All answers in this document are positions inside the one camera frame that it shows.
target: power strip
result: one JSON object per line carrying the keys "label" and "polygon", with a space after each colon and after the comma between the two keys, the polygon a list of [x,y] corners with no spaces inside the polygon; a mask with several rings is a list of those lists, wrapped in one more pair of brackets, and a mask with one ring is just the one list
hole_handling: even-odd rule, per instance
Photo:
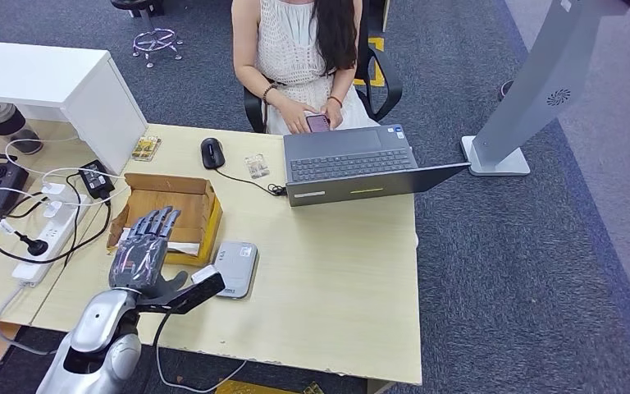
{"label": "power strip", "polygon": [[[90,201],[90,197],[87,195],[79,194],[79,197],[82,204],[87,204]],[[85,217],[85,213],[88,212],[88,208],[88,205],[82,205],[80,207],[80,212],[78,214],[79,223],[83,217]],[[45,261],[60,255],[66,246],[66,242],[71,237],[71,234],[73,234],[75,213],[76,209],[74,206],[61,207],[59,211],[49,219],[47,224],[44,226],[44,229],[37,237],[38,240],[47,242],[47,251],[39,256],[33,256],[29,253],[25,253],[25,256],[23,257],[30,260]],[[18,263],[11,275],[15,279],[20,280],[21,283],[35,287],[42,281],[44,275],[47,274],[51,267],[52,263],[36,264],[21,261]]]}

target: cardboard box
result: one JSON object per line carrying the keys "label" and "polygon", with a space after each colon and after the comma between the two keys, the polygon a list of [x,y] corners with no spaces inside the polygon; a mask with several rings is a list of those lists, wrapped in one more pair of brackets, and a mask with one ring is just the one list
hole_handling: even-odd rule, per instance
{"label": "cardboard box", "polygon": [[169,251],[165,262],[197,267],[211,260],[213,244],[223,210],[211,182],[201,178],[129,173],[124,176],[131,195],[110,225],[107,249],[116,249],[124,228],[134,226],[136,220],[154,209],[172,205],[182,211],[175,222],[170,242],[199,244],[197,254]]}

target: silver robotic arm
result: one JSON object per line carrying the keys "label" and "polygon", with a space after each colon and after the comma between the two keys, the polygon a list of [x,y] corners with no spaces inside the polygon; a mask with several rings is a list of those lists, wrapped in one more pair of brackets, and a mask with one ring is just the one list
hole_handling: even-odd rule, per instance
{"label": "silver robotic arm", "polygon": [[165,207],[132,227],[112,261],[111,289],[93,297],[64,337],[38,394],[120,392],[141,356],[140,313],[186,314],[225,288],[212,265],[202,268],[201,282],[182,290],[186,272],[170,281],[162,277],[167,240],[179,215]]}

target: gray laptop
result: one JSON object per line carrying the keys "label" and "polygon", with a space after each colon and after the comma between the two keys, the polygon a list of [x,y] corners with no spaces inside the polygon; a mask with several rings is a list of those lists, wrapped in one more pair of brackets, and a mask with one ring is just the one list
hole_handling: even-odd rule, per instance
{"label": "gray laptop", "polygon": [[419,168],[400,125],[284,136],[291,206],[419,193],[470,163]]}

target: laptop keyboard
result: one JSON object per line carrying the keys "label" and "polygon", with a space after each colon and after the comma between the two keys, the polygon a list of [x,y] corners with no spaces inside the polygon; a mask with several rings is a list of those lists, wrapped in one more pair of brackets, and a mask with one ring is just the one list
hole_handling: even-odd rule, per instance
{"label": "laptop keyboard", "polygon": [[407,149],[291,160],[290,165],[295,182],[407,170],[414,167]]}

